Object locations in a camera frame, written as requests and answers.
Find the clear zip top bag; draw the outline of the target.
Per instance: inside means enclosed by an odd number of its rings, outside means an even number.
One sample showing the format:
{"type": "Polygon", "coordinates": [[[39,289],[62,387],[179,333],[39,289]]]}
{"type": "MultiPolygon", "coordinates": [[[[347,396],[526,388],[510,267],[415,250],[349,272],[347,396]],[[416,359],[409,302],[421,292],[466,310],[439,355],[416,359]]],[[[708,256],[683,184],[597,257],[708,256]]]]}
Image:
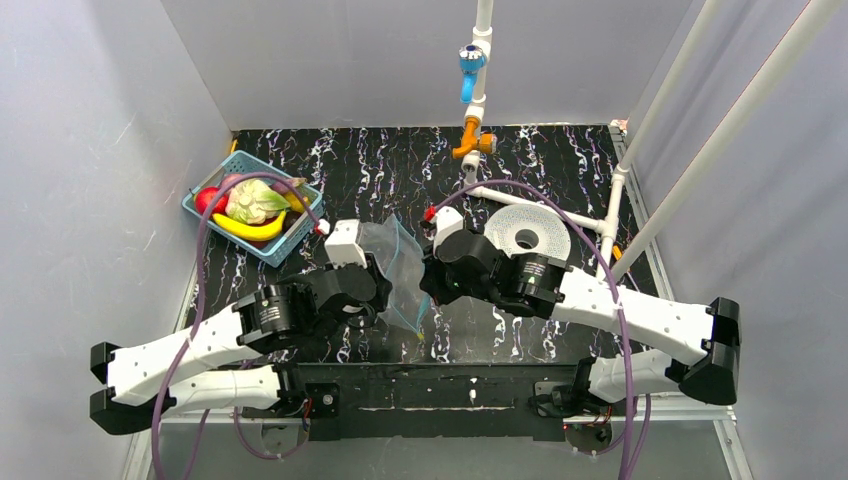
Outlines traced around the clear zip top bag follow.
{"type": "Polygon", "coordinates": [[[392,285],[380,318],[388,325],[420,334],[421,322],[430,306],[429,295],[420,288],[425,271],[420,244],[397,216],[382,224],[361,223],[358,244],[374,256],[381,273],[392,285]]]}

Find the yellow banana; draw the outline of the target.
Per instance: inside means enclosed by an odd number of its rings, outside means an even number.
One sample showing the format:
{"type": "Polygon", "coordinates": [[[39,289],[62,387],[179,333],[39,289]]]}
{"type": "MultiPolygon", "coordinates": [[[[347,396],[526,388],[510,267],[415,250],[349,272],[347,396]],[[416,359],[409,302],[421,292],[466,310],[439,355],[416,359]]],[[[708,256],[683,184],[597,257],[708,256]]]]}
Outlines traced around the yellow banana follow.
{"type": "Polygon", "coordinates": [[[218,213],[212,215],[215,224],[224,231],[237,238],[253,242],[266,242],[279,236],[283,231],[285,217],[286,211],[283,211],[280,215],[263,224],[249,225],[238,222],[226,215],[218,213]]]}

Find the purple sweet potato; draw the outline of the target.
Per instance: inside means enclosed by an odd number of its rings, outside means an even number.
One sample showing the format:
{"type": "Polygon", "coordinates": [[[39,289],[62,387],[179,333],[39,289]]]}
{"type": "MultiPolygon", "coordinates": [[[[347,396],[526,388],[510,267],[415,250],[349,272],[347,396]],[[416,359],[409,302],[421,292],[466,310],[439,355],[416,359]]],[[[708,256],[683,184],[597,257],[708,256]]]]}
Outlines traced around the purple sweet potato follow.
{"type": "Polygon", "coordinates": [[[295,177],[287,179],[284,182],[275,181],[270,185],[270,188],[281,195],[285,195],[287,193],[291,193],[293,190],[297,190],[305,183],[305,178],[295,177]]]}

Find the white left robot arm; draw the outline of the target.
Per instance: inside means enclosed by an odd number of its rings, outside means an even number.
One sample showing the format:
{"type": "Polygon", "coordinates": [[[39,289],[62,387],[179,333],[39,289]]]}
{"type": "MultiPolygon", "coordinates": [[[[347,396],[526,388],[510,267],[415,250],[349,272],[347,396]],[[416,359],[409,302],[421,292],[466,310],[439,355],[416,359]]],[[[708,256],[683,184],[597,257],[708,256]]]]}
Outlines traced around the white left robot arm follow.
{"type": "Polygon", "coordinates": [[[89,399],[89,417],[111,435],[128,435],[190,411],[247,407],[295,414],[307,399],[296,368],[241,369],[239,363],[302,348],[342,325],[370,327],[391,291],[374,264],[327,266],[266,285],[150,343],[97,344],[90,370],[103,388],[89,399]]]}

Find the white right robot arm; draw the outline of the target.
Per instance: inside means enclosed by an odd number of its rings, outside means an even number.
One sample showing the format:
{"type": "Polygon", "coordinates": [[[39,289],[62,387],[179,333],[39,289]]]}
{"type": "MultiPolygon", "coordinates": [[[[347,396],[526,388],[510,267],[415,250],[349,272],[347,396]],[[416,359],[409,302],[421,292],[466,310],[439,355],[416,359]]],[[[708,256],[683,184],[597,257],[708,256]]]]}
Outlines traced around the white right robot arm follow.
{"type": "Polygon", "coordinates": [[[470,297],[513,316],[586,325],[646,346],[630,358],[581,361],[573,396],[611,404],[628,394],[679,391],[710,405],[738,400],[741,312],[734,300],[689,304],[611,288],[564,260],[509,255],[466,229],[425,246],[423,265],[420,287],[438,305],[470,297]]]}

